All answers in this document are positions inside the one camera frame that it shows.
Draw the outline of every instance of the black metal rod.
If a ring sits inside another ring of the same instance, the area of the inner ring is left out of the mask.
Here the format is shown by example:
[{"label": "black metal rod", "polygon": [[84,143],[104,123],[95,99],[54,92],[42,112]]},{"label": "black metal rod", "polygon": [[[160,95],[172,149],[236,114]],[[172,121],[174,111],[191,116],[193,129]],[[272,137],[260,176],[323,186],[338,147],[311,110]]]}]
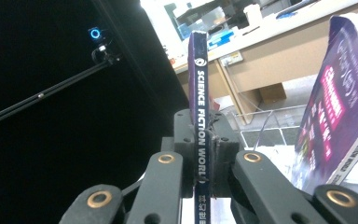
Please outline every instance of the black metal rod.
[{"label": "black metal rod", "polygon": [[0,121],[3,119],[6,119],[16,113],[18,113],[19,111],[22,111],[23,109],[27,108],[28,106],[31,106],[37,102],[40,102],[41,100],[49,97],[50,95],[56,93],[57,91],[61,91],[75,83],[77,83],[78,81],[80,81],[81,79],[85,78],[85,77],[89,77],[90,75],[104,69],[105,67],[108,67],[110,64],[108,62],[103,62],[103,63],[99,63],[73,77],[70,77],[68,79],[66,79],[65,81],[62,81],[48,89],[45,89],[44,91],[41,91],[31,97],[28,97],[27,99],[20,101],[6,109],[3,109],[0,111]]}]

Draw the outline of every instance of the book spine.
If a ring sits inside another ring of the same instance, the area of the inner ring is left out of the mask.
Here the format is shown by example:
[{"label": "book spine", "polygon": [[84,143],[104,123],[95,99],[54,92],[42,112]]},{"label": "book spine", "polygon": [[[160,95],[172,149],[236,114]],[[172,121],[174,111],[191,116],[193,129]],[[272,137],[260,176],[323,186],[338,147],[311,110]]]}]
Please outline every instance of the book spine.
[{"label": "book spine", "polygon": [[211,223],[210,136],[208,51],[204,32],[193,32],[189,41],[190,111],[195,129],[196,177],[194,208],[195,223]]},{"label": "book spine", "polygon": [[335,172],[331,174],[326,184],[340,184],[351,171],[356,162],[358,162],[358,138],[353,143],[342,162],[338,165]]}]

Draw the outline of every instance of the purple book cover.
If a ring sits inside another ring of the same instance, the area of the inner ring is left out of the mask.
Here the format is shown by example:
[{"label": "purple book cover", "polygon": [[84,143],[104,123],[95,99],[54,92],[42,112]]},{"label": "purple book cover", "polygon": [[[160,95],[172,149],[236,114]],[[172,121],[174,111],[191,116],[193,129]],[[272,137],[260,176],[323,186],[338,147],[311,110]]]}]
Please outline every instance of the purple book cover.
[{"label": "purple book cover", "polygon": [[195,223],[211,223],[208,49],[204,32],[193,32],[188,43],[190,111],[195,134],[197,183],[194,189]]},{"label": "purple book cover", "polygon": [[296,141],[292,183],[313,194],[339,184],[358,160],[358,33],[343,17],[330,21],[329,45]]}]

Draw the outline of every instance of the screw hole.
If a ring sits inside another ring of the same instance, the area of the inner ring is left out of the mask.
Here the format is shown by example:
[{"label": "screw hole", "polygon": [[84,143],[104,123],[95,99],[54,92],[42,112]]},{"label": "screw hole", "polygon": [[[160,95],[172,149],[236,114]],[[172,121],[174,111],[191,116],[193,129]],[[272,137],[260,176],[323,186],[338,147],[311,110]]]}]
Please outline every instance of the screw hole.
[{"label": "screw hole", "polygon": [[95,195],[95,197],[92,199],[93,202],[95,203],[102,203],[106,200],[106,195],[105,194],[98,194]]},{"label": "screw hole", "polygon": [[308,224],[310,221],[299,213],[292,214],[292,220],[297,224]]},{"label": "screw hole", "polygon": [[175,157],[170,154],[165,154],[165,155],[159,156],[158,161],[161,163],[164,163],[164,164],[168,164],[168,163],[175,161]]},{"label": "screw hole", "polygon": [[147,217],[145,217],[145,224],[159,224],[159,222],[160,222],[159,215],[155,213],[149,214],[147,215]]}]

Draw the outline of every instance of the white desk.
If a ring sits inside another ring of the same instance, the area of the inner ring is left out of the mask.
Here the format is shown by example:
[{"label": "white desk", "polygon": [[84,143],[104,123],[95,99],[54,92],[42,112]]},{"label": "white desk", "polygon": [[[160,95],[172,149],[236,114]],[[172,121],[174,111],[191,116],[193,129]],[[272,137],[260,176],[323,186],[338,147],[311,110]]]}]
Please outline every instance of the white desk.
[{"label": "white desk", "polygon": [[[217,82],[210,83],[212,97],[229,94],[238,112],[246,114],[255,111],[249,101],[261,100],[260,88],[317,74],[327,49],[330,17],[349,12],[358,12],[358,0],[321,0],[291,18],[275,20],[276,15],[270,15],[257,30],[211,50],[208,56],[214,70],[210,76]],[[244,60],[223,66],[219,58],[236,50]]]}]

